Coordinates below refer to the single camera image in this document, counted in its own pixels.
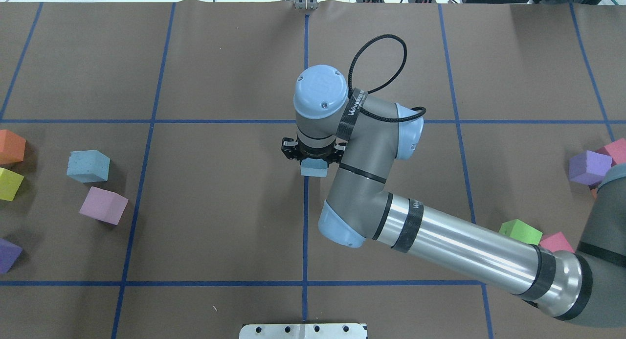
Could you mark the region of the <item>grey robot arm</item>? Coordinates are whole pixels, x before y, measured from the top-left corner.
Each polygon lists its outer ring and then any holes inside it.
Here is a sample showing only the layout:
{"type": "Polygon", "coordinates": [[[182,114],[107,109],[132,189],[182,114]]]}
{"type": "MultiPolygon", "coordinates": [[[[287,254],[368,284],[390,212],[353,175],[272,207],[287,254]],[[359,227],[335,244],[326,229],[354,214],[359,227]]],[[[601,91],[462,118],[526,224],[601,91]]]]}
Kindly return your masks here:
{"type": "Polygon", "coordinates": [[[412,156],[421,110],[349,89],[334,67],[316,65],[295,82],[297,136],[282,152],[303,175],[338,170],[324,201],[320,232],[359,248],[367,239],[496,286],[557,320],[625,325],[625,165],[601,176],[575,252],[552,252],[385,191],[395,160],[412,156]]]}

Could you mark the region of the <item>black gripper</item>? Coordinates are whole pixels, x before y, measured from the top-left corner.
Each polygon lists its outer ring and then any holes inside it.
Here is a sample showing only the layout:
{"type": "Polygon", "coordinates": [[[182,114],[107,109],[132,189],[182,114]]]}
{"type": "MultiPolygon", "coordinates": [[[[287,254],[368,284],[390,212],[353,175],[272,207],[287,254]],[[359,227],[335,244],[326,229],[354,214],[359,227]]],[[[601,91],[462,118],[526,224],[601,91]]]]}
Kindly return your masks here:
{"type": "Polygon", "coordinates": [[[341,163],[347,149],[347,142],[333,141],[322,148],[309,147],[300,140],[284,137],[282,139],[281,152],[289,160],[304,161],[307,158],[325,161],[328,165],[341,163]]]}

